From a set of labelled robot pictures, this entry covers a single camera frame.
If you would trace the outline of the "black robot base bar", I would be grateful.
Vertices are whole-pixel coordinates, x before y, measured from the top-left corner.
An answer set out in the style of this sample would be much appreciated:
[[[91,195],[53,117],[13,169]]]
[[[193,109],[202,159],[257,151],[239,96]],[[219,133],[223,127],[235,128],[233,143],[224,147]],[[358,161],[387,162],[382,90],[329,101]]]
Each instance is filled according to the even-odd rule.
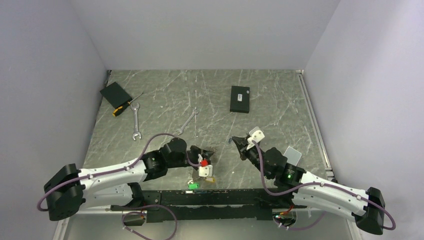
[[[169,208],[179,221],[256,219],[271,221],[280,211],[293,206],[293,197],[271,196],[262,188],[208,190],[144,190],[143,201],[125,206],[111,205],[113,212],[135,210],[148,206],[146,221],[161,223],[173,217],[160,206]]]

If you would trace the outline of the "steel key holder plate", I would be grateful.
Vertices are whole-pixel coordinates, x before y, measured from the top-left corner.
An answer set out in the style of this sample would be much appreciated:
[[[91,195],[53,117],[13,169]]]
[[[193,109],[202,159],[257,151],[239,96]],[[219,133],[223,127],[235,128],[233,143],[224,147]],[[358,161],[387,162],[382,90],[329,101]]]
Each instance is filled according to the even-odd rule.
[[[199,173],[198,173],[199,166],[191,166],[191,167],[193,168],[193,173],[192,173],[192,177],[188,180],[187,185],[189,183],[198,183],[199,184],[199,188],[200,188],[203,183],[210,183],[210,182],[206,182],[205,181],[205,177],[200,177],[199,176]]]

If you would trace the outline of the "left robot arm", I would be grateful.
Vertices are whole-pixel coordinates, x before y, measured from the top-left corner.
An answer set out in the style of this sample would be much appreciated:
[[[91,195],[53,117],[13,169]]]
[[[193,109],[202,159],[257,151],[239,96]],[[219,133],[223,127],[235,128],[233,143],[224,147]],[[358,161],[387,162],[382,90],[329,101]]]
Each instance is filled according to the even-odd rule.
[[[37,208],[46,211],[50,221],[106,205],[137,210],[146,203],[142,182],[161,178],[172,168],[192,167],[204,172],[212,166],[213,155],[213,150],[188,147],[183,139],[175,137],[157,150],[120,164],[81,169],[74,163],[66,164],[44,185]]]

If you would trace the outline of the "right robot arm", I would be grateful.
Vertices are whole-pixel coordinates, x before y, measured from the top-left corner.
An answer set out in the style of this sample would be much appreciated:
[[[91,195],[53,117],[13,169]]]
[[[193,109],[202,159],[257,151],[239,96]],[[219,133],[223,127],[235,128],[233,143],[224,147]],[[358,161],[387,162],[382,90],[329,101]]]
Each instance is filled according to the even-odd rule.
[[[383,234],[388,213],[379,189],[356,189],[321,178],[297,165],[302,154],[292,147],[284,153],[275,147],[263,151],[261,137],[248,135],[231,139],[241,160],[250,161],[259,170],[264,191],[275,197],[280,207],[320,209],[354,222],[369,234]]]

